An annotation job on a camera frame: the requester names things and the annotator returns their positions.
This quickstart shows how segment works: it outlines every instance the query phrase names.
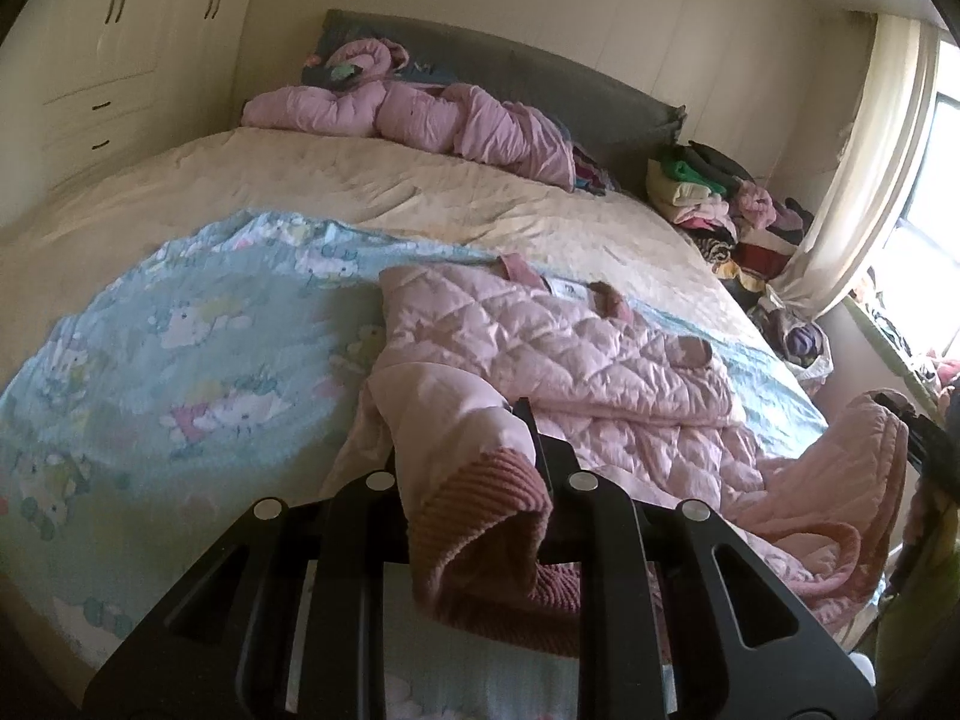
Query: bed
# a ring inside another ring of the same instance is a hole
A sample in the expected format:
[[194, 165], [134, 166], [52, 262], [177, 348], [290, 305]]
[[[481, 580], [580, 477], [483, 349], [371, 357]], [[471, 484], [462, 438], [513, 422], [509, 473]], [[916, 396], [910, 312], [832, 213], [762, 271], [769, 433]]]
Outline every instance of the bed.
[[[636, 194], [646, 154], [683, 122], [491, 36], [331, 12], [325, 36], [350, 30], [550, 110]], [[627, 194], [239, 128], [42, 207], [0, 242], [0, 295], [16, 306], [0, 314], [0, 598], [75, 703], [251, 501], [316, 497], [376, 355], [386, 266], [518, 252], [560, 283], [606, 281], [652, 322], [712, 342], [767, 452], [798, 456], [826, 427], [699, 252]], [[574, 661], [419, 617], [401, 567], [385, 583], [388, 717], [574, 716]]]

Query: wardrobe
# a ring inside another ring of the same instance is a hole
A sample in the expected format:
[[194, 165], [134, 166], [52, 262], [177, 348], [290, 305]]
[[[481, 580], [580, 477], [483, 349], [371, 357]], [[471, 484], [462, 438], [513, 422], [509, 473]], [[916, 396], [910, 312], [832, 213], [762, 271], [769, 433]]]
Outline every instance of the wardrobe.
[[30, 0], [0, 50], [0, 225], [231, 127], [249, 0]]

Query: window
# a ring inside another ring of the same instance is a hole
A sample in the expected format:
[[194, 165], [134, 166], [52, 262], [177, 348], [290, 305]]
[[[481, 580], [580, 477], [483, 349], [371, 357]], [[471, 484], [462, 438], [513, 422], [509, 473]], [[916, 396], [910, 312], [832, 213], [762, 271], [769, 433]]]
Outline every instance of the window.
[[917, 180], [877, 257], [886, 313], [914, 354], [960, 357], [960, 50], [944, 43]]

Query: beige bed sheet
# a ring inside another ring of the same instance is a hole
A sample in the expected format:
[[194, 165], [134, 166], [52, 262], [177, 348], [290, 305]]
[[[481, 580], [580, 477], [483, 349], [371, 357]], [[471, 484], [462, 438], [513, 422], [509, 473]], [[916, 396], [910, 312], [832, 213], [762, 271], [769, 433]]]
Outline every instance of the beige bed sheet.
[[517, 251], [763, 346], [697, 251], [622, 194], [568, 194], [386, 141], [240, 128], [160, 154], [0, 233], [0, 386], [57, 319], [80, 312], [164, 241], [241, 208]]

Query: window sill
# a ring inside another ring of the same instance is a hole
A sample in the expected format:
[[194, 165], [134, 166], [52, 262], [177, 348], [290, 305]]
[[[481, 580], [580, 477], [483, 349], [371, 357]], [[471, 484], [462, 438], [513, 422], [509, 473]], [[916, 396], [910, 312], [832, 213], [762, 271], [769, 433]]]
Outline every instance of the window sill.
[[849, 295], [843, 299], [843, 305], [847, 311], [850, 312], [853, 321], [863, 334], [863, 337], [867, 338], [867, 342], [870, 343], [872, 349], [880, 356], [880, 359], [886, 367], [889, 368], [890, 372], [904, 380], [906, 388], [928, 413], [928, 416], [938, 424], [941, 424], [942, 420], [937, 412], [936, 399], [930, 390], [923, 385], [923, 382], [920, 381], [918, 376], [910, 370], [910, 367], [906, 364], [906, 360], [901, 356], [896, 346], [893, 346], [890, 341], [887, 340], [887, 337], [880, 332], [880, 328], [874, 324], [874, 321], [870, 318], [870, 314], [867, 314]]

